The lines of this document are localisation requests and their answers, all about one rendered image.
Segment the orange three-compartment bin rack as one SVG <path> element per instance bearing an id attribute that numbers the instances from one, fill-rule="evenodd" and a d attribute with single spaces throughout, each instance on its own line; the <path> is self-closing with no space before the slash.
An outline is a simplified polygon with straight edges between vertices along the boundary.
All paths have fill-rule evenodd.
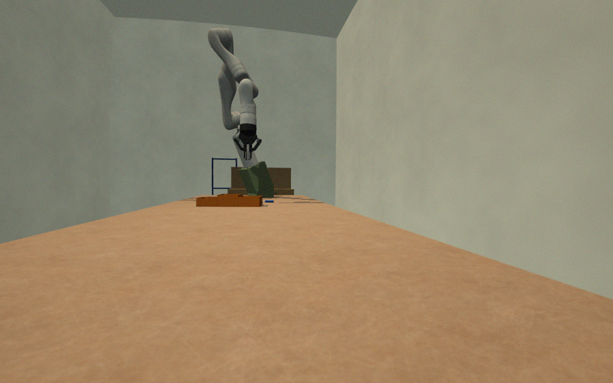
<path id="1" fill-rule="evenodd" d="M 217 197 L 198 197 L 196 207 L 260 207 L 262 196 L 222 194 Z"/>

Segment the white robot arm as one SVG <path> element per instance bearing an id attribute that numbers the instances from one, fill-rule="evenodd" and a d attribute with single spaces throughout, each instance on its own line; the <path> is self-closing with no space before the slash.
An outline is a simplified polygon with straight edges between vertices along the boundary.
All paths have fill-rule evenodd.
<path id="1" fill-rule="evenodd" d="M 240 124 L 257 125 L 256 104 L 253 99 L 258 96 L 258 87 L 250 78 L 242 62 L 234 56 L 233 35 L 229 28 L 211 28 L 208 30 L 208 42 L 223 61 L 217 77 L 222 102 L 222 118 L 227 130 L 237 128 L 237 133 L 233 136 L 234 141 L 234 138 L 238 138 L 240 133 Z M 235 81 L 239 84 L 240 113 L 231 113 L 231 104 L 237 90 Z M 247 160 L 244 159 L 244 152 L 238 148 L 235 141 L 234 144 L 244 168 L 258 164 L 254 151 L 252 159 L 249 160 L 249 144 L 247 144 Z"/>

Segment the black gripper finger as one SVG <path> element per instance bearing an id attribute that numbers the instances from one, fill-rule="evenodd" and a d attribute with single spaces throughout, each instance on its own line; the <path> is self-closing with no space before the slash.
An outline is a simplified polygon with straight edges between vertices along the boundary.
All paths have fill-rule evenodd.
<path id="1" fill-rule="evenodd" d="M 252 148 L 252 136 L 249 137 L 249 160 L 252 158 L 252 151 L 255 151 L 261 142 L 262 140 L 257 138 L 257 144 Z"/>
<path id="2" fill-rule="evenodd" d="M 244 159 L 247 160 L 247 138 L 246 136 L 243 137 L 244 139 L 244 148 L 242 148 L 242 146 L 240 144 L 238 144 L 240 138 L 234 138 L 235 143 L 237 144 L 238 148 L 242 151 L 244 151 Z"/>

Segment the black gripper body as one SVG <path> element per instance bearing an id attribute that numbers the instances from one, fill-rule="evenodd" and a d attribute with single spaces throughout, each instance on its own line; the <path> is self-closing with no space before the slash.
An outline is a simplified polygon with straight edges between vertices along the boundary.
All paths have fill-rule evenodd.
<path id="1" fill-rule="evenodd" d="M 255 140 L 257 139 L 257 125 L 248 123 L 240 124 L 240 133 L 238 138 L 240 138 L 243 144 L 244 136 L 247 138 L 247 144 L 249 144 L 249 137 L 252 136 L 252 144 L 254 144 Z"/>

